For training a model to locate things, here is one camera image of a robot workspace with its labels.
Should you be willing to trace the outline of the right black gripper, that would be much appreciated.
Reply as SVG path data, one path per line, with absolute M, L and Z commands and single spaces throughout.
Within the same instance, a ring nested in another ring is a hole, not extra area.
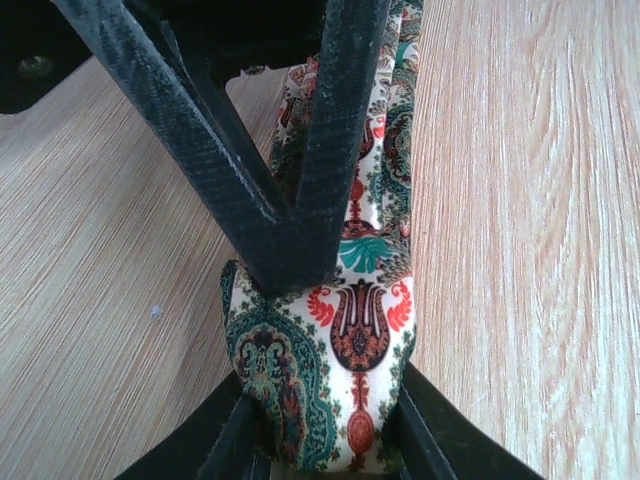
M 320 49 L 323 1 L 132 1 L 164 34 L 213 61 L 225 85 L 242 72 L 302 63 Z M 23 112 L 73 73 L 91 52 L 51 1 L 1 4 L 1 112 Z

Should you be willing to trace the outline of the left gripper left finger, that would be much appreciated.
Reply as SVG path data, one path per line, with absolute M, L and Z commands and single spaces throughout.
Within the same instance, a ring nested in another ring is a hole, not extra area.
M 256 451 L 257 409 L 230 373 L 166 439 L 117 480 L 268 479 Z

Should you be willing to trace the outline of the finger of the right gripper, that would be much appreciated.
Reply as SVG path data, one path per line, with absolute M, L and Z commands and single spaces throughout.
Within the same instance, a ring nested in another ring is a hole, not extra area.
M 213 61 L 132 1 L 58 9 L 172 155 L 257 283 L 290 292 L 334 270 L 364 117 L 385 29 L 385 1 L 326 4 L 311 123 L 299 181 L 286 195 L 270 175 Z

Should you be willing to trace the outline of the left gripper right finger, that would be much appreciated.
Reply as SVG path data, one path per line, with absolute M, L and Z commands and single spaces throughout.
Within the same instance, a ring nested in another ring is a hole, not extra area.
M 473 425 L 413 364 L 404 370 L 384 443 L 404 462 L 398 479 L 540 477 Z

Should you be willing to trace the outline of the floral patterned tie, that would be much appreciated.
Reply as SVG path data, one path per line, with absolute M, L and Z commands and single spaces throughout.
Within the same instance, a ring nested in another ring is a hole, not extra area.
M 333 276 L 263 294 L 238 260 L 220 278 L 230 361 L 258 404 L 257 442 L 305 472 L 401 467 L 382 430 L 416 337 L 411 131 L 423 5 L 394 1 L 365 117 Z

